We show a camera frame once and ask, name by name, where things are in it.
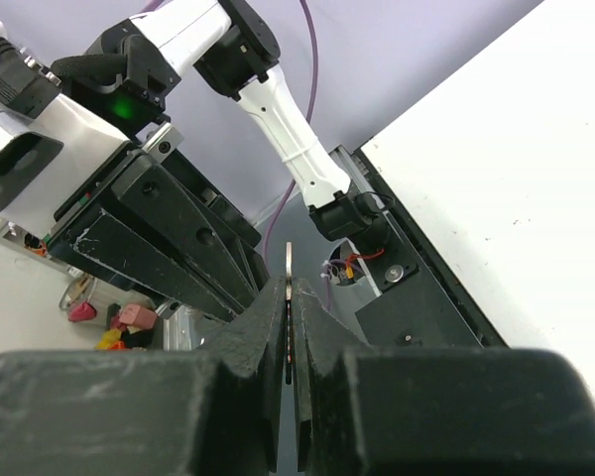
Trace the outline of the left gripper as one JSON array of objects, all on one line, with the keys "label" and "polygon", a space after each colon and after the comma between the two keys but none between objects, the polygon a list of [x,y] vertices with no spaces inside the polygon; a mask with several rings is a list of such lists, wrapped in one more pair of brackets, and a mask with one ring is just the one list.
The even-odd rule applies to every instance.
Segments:
[{"label": "left gripper", "polygon": [[262,235],[176,146],[126,141],[56,211],[52,256],[231,321],[268,279]]}]

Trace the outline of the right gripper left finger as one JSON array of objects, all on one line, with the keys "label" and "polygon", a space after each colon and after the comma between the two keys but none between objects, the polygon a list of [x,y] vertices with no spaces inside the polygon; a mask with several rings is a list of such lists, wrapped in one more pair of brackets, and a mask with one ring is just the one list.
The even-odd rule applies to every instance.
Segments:
[{"label": "right gripper left finger", "polygon": [[253,303],[196,355],[208,365],[193,432],[194,474],[277,470],[286,352],[286,282],[271,278]]}]

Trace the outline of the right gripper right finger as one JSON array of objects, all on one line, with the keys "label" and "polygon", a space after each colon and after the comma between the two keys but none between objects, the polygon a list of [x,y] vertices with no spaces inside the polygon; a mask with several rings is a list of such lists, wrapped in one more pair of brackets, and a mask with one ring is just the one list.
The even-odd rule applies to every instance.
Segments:
[{"label": "right gripper right finger", "polygon": [[324,309],[307,280],[292,284],[297,467],[375,471],[377,407],[361,367],[375,352]]}]

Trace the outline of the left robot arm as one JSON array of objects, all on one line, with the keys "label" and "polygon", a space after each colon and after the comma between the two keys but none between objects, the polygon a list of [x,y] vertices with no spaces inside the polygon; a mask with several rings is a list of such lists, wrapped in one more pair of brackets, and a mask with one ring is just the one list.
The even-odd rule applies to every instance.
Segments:
[{"label": "left robot arm", "polygon": [[[362,192],[300,112],[279,44],[245,1],[174,1],[103,32],[52,72],[68,96],[135,138],[165,124],[166,96],[190,69],[260,127],[330,240],[365,253],[387,242],[386,202]],[[170,140],[114,148],[57,210],[50,253],[99,279],[231,320],[268,275],[260,235]]]}]

